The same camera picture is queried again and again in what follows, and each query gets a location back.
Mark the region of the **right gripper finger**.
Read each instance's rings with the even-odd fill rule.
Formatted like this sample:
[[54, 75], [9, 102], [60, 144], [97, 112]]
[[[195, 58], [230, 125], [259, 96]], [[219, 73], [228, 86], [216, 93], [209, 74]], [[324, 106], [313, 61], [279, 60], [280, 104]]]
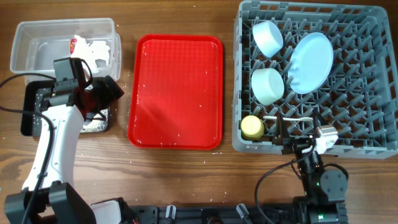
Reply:
[[276, 116], [276, 128], [272, 143], [277, 146], [289, 146], [290, 145], [290, 134], [285, 125], [284, 116], [278, 113]]
[[321, 116], [318, 108], [314, 108], [312, 111], [313, 119], [313, 130], [315, 131], [320, 126], [323, 126], [323, 117]]

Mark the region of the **white plastic spoon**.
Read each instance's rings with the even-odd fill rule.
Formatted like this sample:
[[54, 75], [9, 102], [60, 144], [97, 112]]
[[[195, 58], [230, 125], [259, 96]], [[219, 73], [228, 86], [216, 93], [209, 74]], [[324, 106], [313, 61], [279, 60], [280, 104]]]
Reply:
[[[263, 116], [263, 119], [271, 119], [271, 120], [277, 120], [277, 116]], [[313, 118], [311, 117], [302, 117], [302, 118], [283, 118], [284, 121], [308, 121], [308, 122], [313, 122]]]

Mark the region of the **yellow plastic cup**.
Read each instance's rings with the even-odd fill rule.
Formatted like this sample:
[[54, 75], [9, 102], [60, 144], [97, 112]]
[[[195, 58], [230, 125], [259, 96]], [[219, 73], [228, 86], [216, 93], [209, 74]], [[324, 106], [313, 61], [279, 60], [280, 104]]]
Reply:
[[241, 121], [241, 132], [244, 139], [257, 141], [264, 134], [264, 125], [257, 116], [249, 115]]

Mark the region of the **white napkin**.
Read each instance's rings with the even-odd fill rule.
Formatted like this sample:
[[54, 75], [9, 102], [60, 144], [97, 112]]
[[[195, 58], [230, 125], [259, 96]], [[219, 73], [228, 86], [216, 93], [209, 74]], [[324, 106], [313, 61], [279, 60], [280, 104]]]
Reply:
[[86, 39], [75, 35], [77, 39], [72, 58], [84, 60], [90, 69], [104, 68], [109, 65], [111, 47], [104, 40], [94, 40], [89, 43]]

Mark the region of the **light green bowl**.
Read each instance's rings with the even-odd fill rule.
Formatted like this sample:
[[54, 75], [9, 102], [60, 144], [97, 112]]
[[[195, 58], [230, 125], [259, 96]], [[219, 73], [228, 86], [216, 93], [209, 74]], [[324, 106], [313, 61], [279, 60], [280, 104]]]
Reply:
[[254, 96], [264, 106], [273, 104], [284, 94], [284, 81], [273, 68], [261, 68], [252, 73], [251, 86]]

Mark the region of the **red snack wrapper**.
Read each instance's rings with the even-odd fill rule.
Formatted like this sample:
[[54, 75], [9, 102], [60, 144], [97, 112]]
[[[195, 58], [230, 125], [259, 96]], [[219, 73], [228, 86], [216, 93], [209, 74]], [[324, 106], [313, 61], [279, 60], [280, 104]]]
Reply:
[[73, 39], [70, 40], [70, 53], [71, 54], [75, 50], [76, 43], [77, 43], [77, 39], [76, 38], [73, 38]]

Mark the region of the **large light blue plate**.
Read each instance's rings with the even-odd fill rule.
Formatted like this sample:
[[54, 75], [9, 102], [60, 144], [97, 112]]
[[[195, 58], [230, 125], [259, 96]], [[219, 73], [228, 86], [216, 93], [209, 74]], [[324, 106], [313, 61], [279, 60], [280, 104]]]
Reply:
[[331, 42], [320, 33], [305, 36], [294, 49], [288, 77], [292, 77], [291, 89], [298, 94], [307, 94], [319, 89], [328, 78], [333, 64], [334, 52]]

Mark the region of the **light blue bowl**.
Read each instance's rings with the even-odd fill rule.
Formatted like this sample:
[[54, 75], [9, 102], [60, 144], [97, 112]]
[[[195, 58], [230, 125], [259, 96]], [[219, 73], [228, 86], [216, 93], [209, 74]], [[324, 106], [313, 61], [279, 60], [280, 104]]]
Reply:
[[252, 33], [259, 50], [266, 57], [273, 57], [283, 47], [282, 34], [271, 21], [254, 25]]

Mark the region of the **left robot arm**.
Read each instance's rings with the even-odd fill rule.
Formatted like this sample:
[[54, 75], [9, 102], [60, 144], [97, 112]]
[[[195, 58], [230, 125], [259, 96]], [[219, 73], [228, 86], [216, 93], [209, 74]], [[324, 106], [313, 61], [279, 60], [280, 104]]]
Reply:
[[86, 121], [124, 92], [110, 77], [94, 78], [83, 59], [53, 63], [55, 75], [40, 110], [21, 113], [41, 118], [41, 134], [30, 174], [21, 192], [8, 195], [4, 211], [10, 223], [122, 223], [118, 199], [88, 205], [73, 188], [76, 145]]

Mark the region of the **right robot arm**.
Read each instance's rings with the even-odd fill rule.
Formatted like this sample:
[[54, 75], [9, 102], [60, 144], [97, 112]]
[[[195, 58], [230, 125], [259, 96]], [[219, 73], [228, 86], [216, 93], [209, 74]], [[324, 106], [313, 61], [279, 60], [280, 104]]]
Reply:
[[338, 164], [324, 164], [321, 155], [338, 140], [338, 131], [318, 111], [308, 119], [313, 134], [293, 137], [286, 126], [287, 118], [276, 117], [272, 142], [283, 147], [283, 154], [294, 154], [305, 195], [293, 199], [296, 223], [348, 223], [345, 194], [349, 175]]

